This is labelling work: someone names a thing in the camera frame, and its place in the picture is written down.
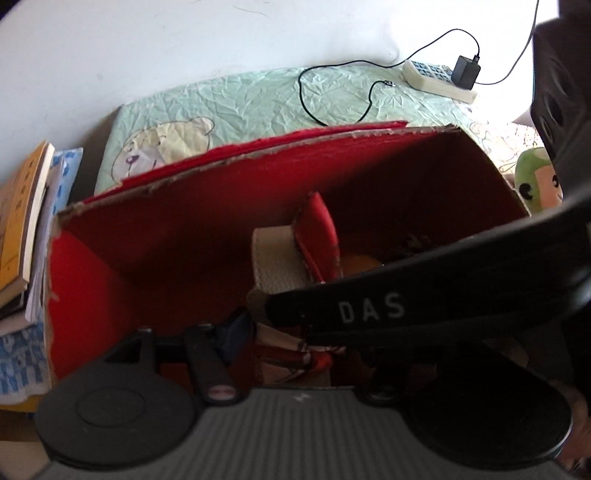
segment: wrinkled fabric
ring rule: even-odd
[[[317,127],[300,105],[300,72],[281,69],[230,75],[179,86],[124,105],[106,145],[95,193],[116,185],[113,164],[130,138],[158,125],[210,119],[214,126],[208,133],[208,148]],[[304,100],[323,122],[352,124],[365,112],[369,88],[376,80],[390,80],[395,86],[375,86],[373,107],[364,122],[401,119],[408,120],[411,127],[457,125],[497,167],[504,166],[505,170],[511,169],[521,151],[542,145],[533,128],[490,125],[478,111],[478,100],[475,105],[466,105],[413,89],[401,77],[400,68],[385,70],[361,64],[312,70],[303,78]]]

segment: mint green bedsheet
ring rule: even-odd
[[[205,80],[122,106],[106,145],[95,193],[117,185],[126,176],[220,145],[316,127],[300,105],[300,71],[282,69]],[[501,152],[502,158],[495,159],[495,149],[500,152],[505,146],[496,144],[499,132],[491,134],[477,107],[415,90],[401,78],[400,69],[360,65],[313,70],[305,76],[304,98],[325,123],[350,124],[365,111],[369,87],[379,79],[392,80],[396,85],[376,85],[374,106],[364,122],[404,119],[411,126],[455,124],[465,129],[498,166],[514,161],[519,150],[540,143],[529,132],[532,141],[523,142],[518,136],[517,149],[509,145],[508,151]],[[515,135],[512,131],[508,135],[511,144]]]

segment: stack of books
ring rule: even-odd
[[[0,188],[0,336],[42,318],[44,265],[62,169],[42,142]]]
[[[55,214],[67,204],[82,149],[42,142],[0,187],[0,410],[35,411],[51,388],[45,264]]]

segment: white wall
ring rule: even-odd
[[[48,138],[102,155],[121,104],[208,77],[366,58],[393,62],[460,27],[480,42],[482,82],[521,51],[535,0],[22,0],[0,21],[0,181]],[[541,0],[538,21],[555,17]],[[462,33],[416,58],[451,66]],[[531,52],[499,86],[479,87],[495,119],[529,105]],[[92,183],[94,170],[83,173]]]

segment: plush toy eye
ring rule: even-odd
[[[530,192],[531,192],[531,185],[529,183],[522,183],[521,185],[519,185],[519,194],[525,200],[531,200],[533,198]]]

